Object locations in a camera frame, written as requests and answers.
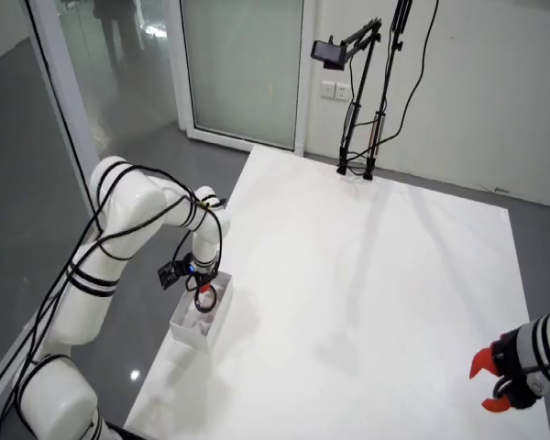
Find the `black pole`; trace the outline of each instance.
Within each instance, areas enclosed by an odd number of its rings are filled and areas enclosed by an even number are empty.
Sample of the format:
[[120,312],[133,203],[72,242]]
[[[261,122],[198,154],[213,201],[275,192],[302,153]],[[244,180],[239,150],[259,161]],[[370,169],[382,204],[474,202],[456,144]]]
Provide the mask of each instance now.
[[350,146],[350,141],[352,140],[353,132],[355,131],[355,125],[357,124],[358,119],[358,113],[360,112],[360,100],[363,95],[363,91],[365,89],[365,82],[367,80],[367,75],[369,73],[369,65],[370,60],[373,56],[373,49],[375,47],[375,42],[380,41],[380,34],[378,30],[375,31],[373,35],[371,35],[370,38],[365,39],[361,42],[363,46],[366,47],[365,43],[367,43],[370,39],[370,43],[368,45],[368,52],[367,52],[367,60],[365,61],[365,68],[363,69],[363,74],[360,77],[360,85],[358,86],[358,92],[357,92],[357,100],[353,103],[350,103],[350,110],[349,110],[349,117],[350,117],[350,123],[348,125],[348,131],[343,131],[342,135],[342,141],[340,143],[340,153],[339,153],[339,161],[338,161],[338,168],[336,169],[336,172],[338,174],[345,175],[347,174],[347,154],[348,154],[348,147]]
[[379,110],[375,113],[376,122],[373,124],[371,130],[371,137],[368,144],[367,155],[367,167],[363,173],[363,179],[368,181],[373,180],[373,171],[375,170],[375,164],[377,163],[377,157],[379,155],[379,143],[381,142],[381,134],[383,124],[385,122],[385,102],[387,101],[387,90],[389,89],[389,80],[391,77],[391,70],[393,69],[393,59],[395,58],[395,52],[401,51],[403,48],[403,41],[400,41],[400,35],[405,30],[408,15],[412,9],[412,0],[399,0],[397,7],[395,8],[395,15],[391,22],[391,32],[393,32],[393,42],[391,44],[390,57],[387,64],[387,71],[385,71],[385,80],[383,82],[383,93],[381,94],[381,101],[379,104]]

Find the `white cardboard box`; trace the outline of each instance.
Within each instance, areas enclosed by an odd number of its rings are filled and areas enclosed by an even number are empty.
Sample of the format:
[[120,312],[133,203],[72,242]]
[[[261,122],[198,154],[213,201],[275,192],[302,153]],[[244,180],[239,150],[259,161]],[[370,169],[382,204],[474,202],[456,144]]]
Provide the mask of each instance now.
[[193,303],[193,291],[185,291],[171,317],[173,339],[210,354],[232,302],[232,277],[224,272],[212,281],[216,305],[209,313],[201,313]]

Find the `robotic arm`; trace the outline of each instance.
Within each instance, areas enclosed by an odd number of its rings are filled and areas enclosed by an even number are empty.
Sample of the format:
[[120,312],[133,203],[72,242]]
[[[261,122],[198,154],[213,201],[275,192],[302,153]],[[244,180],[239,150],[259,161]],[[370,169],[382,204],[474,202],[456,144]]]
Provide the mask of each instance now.
[[19,373],[16,405],[39,440],[125,438],[109,429],[100,416],[94,390],[72,363],[71,349],[97,337],[122,271],[162,225],[193,232],[192,253],[181,264],[169,263],[171,281],[192,275],[204,294],[217,274],[230,219],[214,191],[204,186],[193,196],[175,181],[149,177],[135,168],[110,157],[94,169],[91,196],[96,205],[104,204],[100,237],[110,239],[98,237],[79,247],[45,338],[30,368]]
[[550,314],[501,335],[473,358],[470,378],[482,369],[501,379],[483,407],[492,413],[525,409],[550,390]]

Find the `white table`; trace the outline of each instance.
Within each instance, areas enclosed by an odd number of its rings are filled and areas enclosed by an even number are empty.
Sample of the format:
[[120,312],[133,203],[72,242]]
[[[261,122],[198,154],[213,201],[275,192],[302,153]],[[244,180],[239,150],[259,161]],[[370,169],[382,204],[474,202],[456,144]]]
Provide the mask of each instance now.
[[549,439],[473,355],[528,321],[506,210],[255,147],[210,357],[167,334],[129,429],[170,439]]

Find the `wall socket panel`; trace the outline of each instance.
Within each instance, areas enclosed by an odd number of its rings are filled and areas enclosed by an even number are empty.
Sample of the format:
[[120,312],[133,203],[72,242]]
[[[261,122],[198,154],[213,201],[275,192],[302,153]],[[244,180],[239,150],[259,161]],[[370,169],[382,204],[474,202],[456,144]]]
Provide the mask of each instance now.
[[320,96],[340,101],[348,101],[351,96],[350,84],[344,82],[322,81]]
[[348,101],[350,99],[350,84],[346,84],[344,82],[337,82],[336,83],[336,90],[334,97],[336,99],[342,99],[343,101]]

